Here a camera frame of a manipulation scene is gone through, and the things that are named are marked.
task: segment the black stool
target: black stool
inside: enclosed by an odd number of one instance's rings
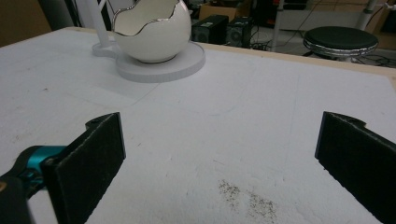
[[[378,39],[355,28],[324,26],[306,32],[304,45],[323,58],[347,61],[375,50]]]

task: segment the tabletop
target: tabletop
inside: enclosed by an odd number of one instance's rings
[[[323,111],[396,142],[394,69],[203,44],[200,71],[144,84],[97,42],[74,29],[0,48],[1,174],[120,112],[127,157],[87,223],[378,223],[314,155]],[[29,202],[56,223],[46,191]]]

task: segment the black cushion seat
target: black cushion seat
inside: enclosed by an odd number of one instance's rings
[[[355,28],[323,26],[306,32],[304,45],[319,55],[351,57],[375,50],[378,39]]]

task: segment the round stand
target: round stand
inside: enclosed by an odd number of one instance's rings
[[[101,48],[101,44],[92,47],[93,55],[116,60],[119,74],[134,82],[161,83],[188,77],[199,71],[205,64],[204,49],[193,42],[173,59],[163,63],[141,63],[125,54],[115,41],[110,46]]]

